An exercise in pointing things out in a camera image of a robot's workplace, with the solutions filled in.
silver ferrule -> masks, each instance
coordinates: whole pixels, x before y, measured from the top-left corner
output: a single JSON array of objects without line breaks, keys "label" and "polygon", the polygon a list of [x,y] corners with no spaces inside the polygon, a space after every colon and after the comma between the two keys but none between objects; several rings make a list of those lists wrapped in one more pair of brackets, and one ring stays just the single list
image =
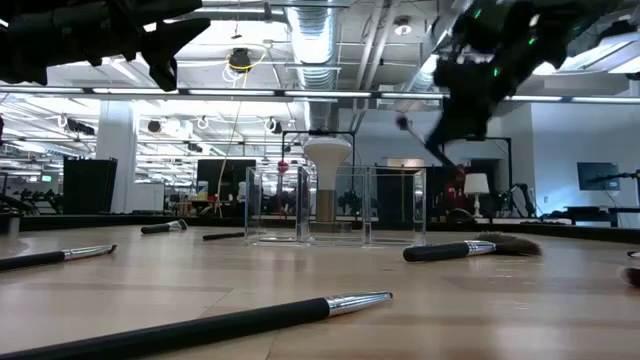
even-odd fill
[{"label": "silver ferrule", "polygon": [[347,314],[372,305],[390,300],[393,294],[388,291],[344,294],[324,298],[329,305],[329,316]]},{"label": "silver ferrule", "polygon": [[496,251],[496,244],[488,241],[467,240],[469,254],[467,256],[489,254]]},{"label": "silver ferrule", "polygon": [[62,250],[64,261],[83,259],[91,256],[108,254],[113,250],[113,245],[92,246],[88,248]]}]

black partition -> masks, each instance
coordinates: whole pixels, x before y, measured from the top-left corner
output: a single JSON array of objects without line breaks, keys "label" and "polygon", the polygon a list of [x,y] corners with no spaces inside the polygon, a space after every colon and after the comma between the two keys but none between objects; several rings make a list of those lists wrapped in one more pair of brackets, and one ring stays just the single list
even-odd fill
[{"label": "black partition", "polygon": [[64,161],[65,215],[111,212],[118,160]]},{"label": "black partition", "polygon": [[[198,180],[209,183],[209,195],[218,191],[218,180],[224,160],[198,160]],[[238,186],[246,180],[247,168],[255,167],[255,160],[227,160],[222,174],[220,198],[227,200],[229,195],[234,199],[238,193]]]}]

wall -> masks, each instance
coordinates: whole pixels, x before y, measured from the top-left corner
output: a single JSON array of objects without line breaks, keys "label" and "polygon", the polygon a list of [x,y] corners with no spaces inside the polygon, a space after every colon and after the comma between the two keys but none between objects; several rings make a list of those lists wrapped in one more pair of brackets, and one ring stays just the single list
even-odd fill
[{"label": "wall", "polygon": [[[535,169],[531,105],[526,104],[516,108],[502,117],[500,124],[503,136],[510,137],[512,141],[513,182],[533,186]],[[502,171],[501,175],[501,183],[508,184],[507,172]]]},{"label": "wall", "polygon": [[[616,162],[620,172],[640,165],[640,121],[636,106],[532,105],[535,188],[542,212],[564,206],[638,206],[636,184],[621,180],[621,191],[580,191],[577,162]],[[621,216],[625,227],[640,227],[637,215]]]},{"label": "wall", "polygon": [[[439,112],[409,113],[414,129],[419,134],[429,134],[436,126]],[[351,112],[341,112],[341,128],[347,129],[351,121]],[[429,154],[424,147],[409,133],[403,132],[395,125],[395,111],[367,111],[356,138],[356,165],[386,166],[388,158],[423,159],[425,164],[440,165],[440,162]],[[489,123],[488,136],[502,136],[501,122],[494,119]],[[457,142],[446,147],[446,154],[454,162],[464,163],[470,159],[506,159],[506,146],[492,141],[481,143]]]}]

air duct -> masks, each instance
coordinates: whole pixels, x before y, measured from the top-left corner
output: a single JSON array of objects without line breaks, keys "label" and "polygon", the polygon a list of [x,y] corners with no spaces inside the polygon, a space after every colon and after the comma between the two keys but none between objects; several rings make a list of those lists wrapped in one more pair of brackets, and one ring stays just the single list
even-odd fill
[{"label": "air duct", "polygon": [[[424,54],[425,62],[418,72],[402,87],[403,92],[423,93],[433,89],[433,76],[435,70],[436,55],[434,50],[447,38],[449,31],[455,24],[458,16],[473,4],[474,0],[455,0],[451,8],[441,11],[438,18],[429,26],[427,33],[420,44],[420,53]],[[415,111],[425,110],[424,103],[415,100],[397,101],[391,106],[394,110]]]},{"label": "air duct", "polygon": [[[295,62],[304,65],[335,65],[336,24],[338,11],[322,7],[286,9],[291,24],[291,45]],[[300,86],[305,90],[332,90],[336,71],[326,68],[297,69]],[[310,130],[331,129],[331,103],[305,103],[305,122]]]}]

brush handle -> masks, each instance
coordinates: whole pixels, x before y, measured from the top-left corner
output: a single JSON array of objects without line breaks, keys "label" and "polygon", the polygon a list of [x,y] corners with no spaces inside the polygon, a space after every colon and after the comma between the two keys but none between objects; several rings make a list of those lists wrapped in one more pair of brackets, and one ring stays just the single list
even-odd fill
[{"label": "brush handle", "polygon": [[404,249],[402,253],[402,256],[408,262],[458,259],[468,255],[469,245],[464,242],[436,246],[415,246]]},{"label": "brush handle", "polygon": [[124,360],[294,325],[330,315],[324,298],[207,317],[0,355],[0,360]]},{"label": "brush handle", "polygon": [[15,270],[30,266],[54,264],[64,261],[64,252],[52,251],[42,254],[16,256],[8,259],[0,259],[0,272]]},{"label": "brush handle", "polygon": [[171,225],[169,224],[143,226],[142,229],[140,229],[143,234],[157,234],[161,232],[168,232],[169,230],[171,230]]},{"label": "brush handle", "polygon": [[221,240],[221,239],[230,239],[230,238],[237,238],[237,237],[244,237],[244,232],[204,235],[202,237],[202,240],[204,240],[204,241],[207,241],[207,240]]}]

